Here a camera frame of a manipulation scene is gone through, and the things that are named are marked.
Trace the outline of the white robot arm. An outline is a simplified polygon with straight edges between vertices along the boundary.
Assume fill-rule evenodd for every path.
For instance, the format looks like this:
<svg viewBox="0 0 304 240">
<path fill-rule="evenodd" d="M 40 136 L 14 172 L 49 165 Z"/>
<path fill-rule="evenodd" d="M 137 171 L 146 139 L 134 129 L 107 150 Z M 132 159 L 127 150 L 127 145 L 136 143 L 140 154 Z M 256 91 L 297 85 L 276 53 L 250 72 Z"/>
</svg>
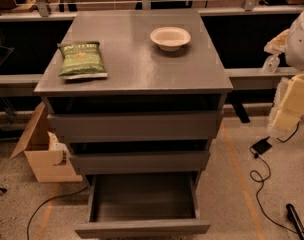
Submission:
<svg viewBox="0 0 304 240">
<path fill-rule="evenodd" d="M 290 28 L 264 47 L 270 54 L 285 55 L 286 63 L 299 71 L 291 79 L 283 77 L 277 86 L 267 131 L 275 138 L 292 132 L 304 116 L 304 10 Z"/>
</svg>

